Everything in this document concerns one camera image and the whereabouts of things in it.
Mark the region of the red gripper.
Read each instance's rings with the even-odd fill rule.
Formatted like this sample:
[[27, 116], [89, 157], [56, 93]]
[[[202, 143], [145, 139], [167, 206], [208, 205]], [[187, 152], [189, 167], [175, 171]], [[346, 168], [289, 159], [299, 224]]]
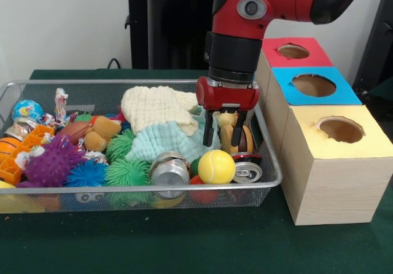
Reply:
[[213, 113], [222, 109], [237, 111], [236, 125], [233, 128], [231, 145], [238, 146], [247, 111], [259, 101], [260, 87], [256, 81], [251, 84], [232, 84], [202, 76], [196, 82], [198, 104], [205, 109], [203, 145], [211, 147], [214, 137]]

